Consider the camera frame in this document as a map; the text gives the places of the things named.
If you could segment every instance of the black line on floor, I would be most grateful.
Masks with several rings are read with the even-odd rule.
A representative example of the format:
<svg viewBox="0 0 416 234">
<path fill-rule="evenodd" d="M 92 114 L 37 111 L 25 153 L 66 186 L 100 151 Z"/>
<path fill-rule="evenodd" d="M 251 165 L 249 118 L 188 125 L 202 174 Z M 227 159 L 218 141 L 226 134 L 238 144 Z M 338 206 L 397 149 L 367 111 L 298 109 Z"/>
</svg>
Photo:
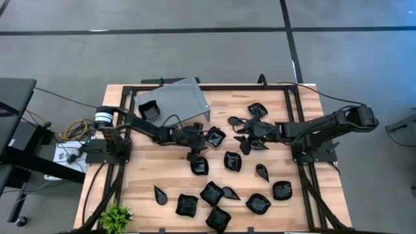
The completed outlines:
<svg viewBox="0 0 416 234">
<path fill-rule="evenodd" d="M 416 26 L 380 26 L 380 27 L 294 27 L 292 32 L 384 32 L 416 31 Z"/>
<path fill-rule="evenodd" d="M 298 53 L 296 52 L 296 46 L 294 44 L 291 21 L 289 19 L 289 12 L 287 11 L 286 1 L 280 0 L 280 6 L 283 14 L 283 20 L 285 21 L 287 43 L 289 44 L 289 51 L 291 52 L 292 65 L 294 66 L 294 81 L 296 83 L 303 83 L 304 79 L 302 78 L 302 72 L 300 71 L 300 63 Z"/>
<path fill-rule="evenodd" d="M 79 31 L 9 31 L 0 36 L 67 36 L 67 35 L 118 35 L 118 34 L 183 34 L 183 33 L 273 33 L 285 32 L 283 27 L 222 27 L 188 29 L 120 29 Z"/>
<path fill-rule="evenodd" d="M 1 14 L 8 3 L 6 0 L 0 8 Z M 387 27 L 294 27 L 291 28 L 289 14 L 283 11 L 285 28 L 283 27 L 223 27 L 223 28 L 188 28 L 188 29 L 115 29 L 115 30 L 72 30 L 72 31 L 0 31 L 0 36 L 70 36 L 70 35 L 123 35 L 123 34 L 191 34 L 191 33 L 273 33 L 286 32 L 288 35 L 291 55 L 297 59 L 294 47 L 293 32 L 383 32 L 383 31 L 416 31 L 416 26 L 387 26 Z"/>
<path fill-rule="evenodd" d="M 0 7 L 0 18 L 6 10 L 7 5 L 10 3 L 11 0 L 5 0 L 5 2 Z"/>
</svg>

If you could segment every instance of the table leg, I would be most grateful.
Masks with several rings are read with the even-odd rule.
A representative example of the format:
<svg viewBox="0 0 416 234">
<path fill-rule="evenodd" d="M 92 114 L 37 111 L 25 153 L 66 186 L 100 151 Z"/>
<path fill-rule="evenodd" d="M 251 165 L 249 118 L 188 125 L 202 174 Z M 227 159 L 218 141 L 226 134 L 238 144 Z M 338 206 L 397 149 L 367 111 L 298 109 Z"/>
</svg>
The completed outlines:
<svg viewBox="0 0 416 234">
<path fill-rule="evenodd" d="M 6 153 L 1 160 L 14 166 L 20 166 L 49 176 L 67 179 L 76 183 L 84 183 L 84 173 L 15 148 L 7 147 Z"/>
</svg>

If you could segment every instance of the small black bowl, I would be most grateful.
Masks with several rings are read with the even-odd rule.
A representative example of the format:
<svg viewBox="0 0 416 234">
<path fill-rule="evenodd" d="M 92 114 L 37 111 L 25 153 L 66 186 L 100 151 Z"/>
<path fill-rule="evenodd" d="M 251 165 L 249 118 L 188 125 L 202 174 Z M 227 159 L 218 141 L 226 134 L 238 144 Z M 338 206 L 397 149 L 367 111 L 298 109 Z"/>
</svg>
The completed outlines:
<svg viewBox="0 0 416 234">
<path fill-rule="evenodd" d="M 217 233 L 223 233 L 226 230 L 230 220 L 231 215 L 216 206 L 209 214 L 205 223 L 207 223 L 207 225 L 214 229 Z"/>
<path fill-rule="evenodd" d="M 257 215 L 263 215 L 272 205 L 266 197 L 261 194 L 253 194 L 246 202 L 247 207 Z"/>
<path fill-rule="evenodd" d="M 211 207 L 217 205 L 223 195 L 222 188 L 218 187 L 213 181 L 209 182 L 200 193 L 201 198 L 208 202 Z"/>
<path fill-rule="evenodd" d="M 273 199 L 275 200 L 289 200 L 292 193 L 292 183 L 289 181 L 278 181 L 273 184 Z"/>
<path fill-rule="evenodd" d="M 177 199 L 177 207 L 176 213 L 182 216 L 189 216 L 194 218 L 196 214 L 196 204 L 198 202 L 198 198 L 195 196 L 188 196 L 181 194 Z"/>
<path fill-rule="evenodd" d="M 197 176 L 208 175 L 208 160 L 205 157 L 198 157 L 195 162 L 190 162 L 190 170 Z"/>
<path fill-rule="evenodd" d="M 241 156 L 238 153 L 227 151 L 226 154 L 224 155 L 224 166 L 228 170 L 240 172 L 241 164 L 242 164 Z"/>
<path fill-rule="evenodd" d="M 161 110 L 155 100 L 139 105 L 138 111 L 142 115 L 143 120 L 151 120 L 161 115 Z"/>
<path fill-rule="evenodd" d="M 254 103 L 249 105 L 247 108 L 250 114 L 252 114 L 254 117 L 261 118 L 268 114 L 266 107 L 260 103 Z"/>
<path fill-rule="evenodd" d="M 219 147 L 227 135 L 217 127 L 212 127 L 204 136 L 205 140 L 211 143 L 214 147 Z"/>
</svg>

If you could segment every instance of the white power strip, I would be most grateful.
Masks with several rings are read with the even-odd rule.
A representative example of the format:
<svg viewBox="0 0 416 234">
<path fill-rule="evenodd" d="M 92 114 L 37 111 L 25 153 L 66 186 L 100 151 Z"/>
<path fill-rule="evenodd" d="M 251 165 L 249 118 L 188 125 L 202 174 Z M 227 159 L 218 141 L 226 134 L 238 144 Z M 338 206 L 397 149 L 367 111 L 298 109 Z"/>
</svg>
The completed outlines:
<svg viewBox="0 0 416 234">
<path fill-rule="evenodd" d="M 85 173 L 86 172 L 86 163 L 85 163 L 86 153 L 83 153 L 80 157 L 76 158 L 75 162 L 72 162 L 71 164 L 68 164 L 68 162 L 66 161 L 66 159 L 71 154 L 73 153 L 78 154 L 78 148 L 80 147 L 81 147 L 81 144 L 78 141 L 69 141 L 66 143 L 57 144 L 57 147 L 55 149 L 55 156 L 53 157 L 53 162 L 61 164 L 68 168 L 77 170 L 79 172 Z M 61 178 L 53 177 L 50 175 L 45 175 L 45 179 L 51 180 L 51 181 L 62 180 Z"/>
</svg>

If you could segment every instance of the black teardrop piece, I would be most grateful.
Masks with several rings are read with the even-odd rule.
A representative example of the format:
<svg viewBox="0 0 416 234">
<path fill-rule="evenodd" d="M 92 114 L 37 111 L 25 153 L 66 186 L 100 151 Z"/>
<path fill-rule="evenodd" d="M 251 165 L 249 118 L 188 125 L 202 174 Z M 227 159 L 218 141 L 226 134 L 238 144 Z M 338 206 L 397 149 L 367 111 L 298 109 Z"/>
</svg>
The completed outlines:
<svg viewBox="0 0 416 234">
<path fill-rule="evenodd" d="M 156 197 L 156 202 L 159 205 L 164 205 L 168 202 L 168 196 L 158 187 L 155 186 L 155 197 Z"/>
<path fill-rule="evenodd" d="M 254 117 L 261 118 L 268 114 L 266 107 L 260 103 L 254 103 L 249 105 L 247 108 L 250 114 L 252 114 Z"/>
<path fill-rule="evenodd" d="M 234 136 L 235 140 L 238 140 L 239 142 L 243 142 L 245 140 L 247 140 L 247 138 L 245 136 Z"/>
<path fill-rule="evenodd" d="M 205 223 L 217 233 L 223 233 L 230 220 L 231 215 L 216 206 L 212 209 Z"/>
<path fill-rule="evenodd" d="M 211 143 L 214 147 L 219 147 L 227 135 L 217 127 L 212 127 L 204 136 L 205 140 Z"/>
<path fill-rule="evenodd" d="M 189 216 L 194 218 L 196 214 L 196 204 L 198 198 L 195 196 L 179 195 L 177 199 L 176 213 L 182 216 Z"/>
<path fill-rule="evenodd" d="M 252 142 L 252 149 L 253 150 L 267 150 L 267 146 L 265 146 L 263 143 L 261 143 L 258 140 L 255 140 Z"/>
<path fill-rule="evenodd" d="M 224 187 L 224 188 L 222 188 L 222 190 L 224 191 L 224 197 L 225 198 L 229 198 L 229 199 L 232 199 L 232 200 L 240 200 L 241 201 L 239 195 L 237 195 L 237 193 L 232 188 L 230 188 L 230 187 Z"/>
<path fill-rule="evenodd" d="M 204 157 L 198 157 L 195 162 L 190 163 L 192 173 L 197 176 L 208 175 L 209 166 L 208 161 Z"/>
<path fill-rule="evenodd" d="M 267 182 L 268 181 L 268 173 L 267 173 L 267 168 L 263 165 L 263 164 L 258 164 L 257 166 L 255 166 L 255 171 L 263 178 L 265 179 Z"/>
<path fill-rule="evenodd" d="M 208 202 L 211 207 L 217 205 L 223 195 L 224 191 L 212 181 L 200 193 L 201 198 Z"/>
<path fill-rule="evenodd" d="M 273 184 L 273 199 L 278 201 L 289 200 L 292 197 L 292 183 L 278 181 Z"/>
<path fill-rule="evenodd" d="M 232 116 L 228 118 L 228 123 L 232 126 L 242 125 L 244 121 L 240 120 L 239 118 Z"/>
<path fill-rule="evenodd" d="M 228 170 L 240 172 L 241 163 L 241 156 L 238 153 L 227 151 L 224 155 L 224 165 Z"/>
<path fill-rule="evenodd" d="M 263 195 L 253 194 L 246 202 L 246 205 L 253 213 L 263 215 L 272 204 Z"/>
</svg>

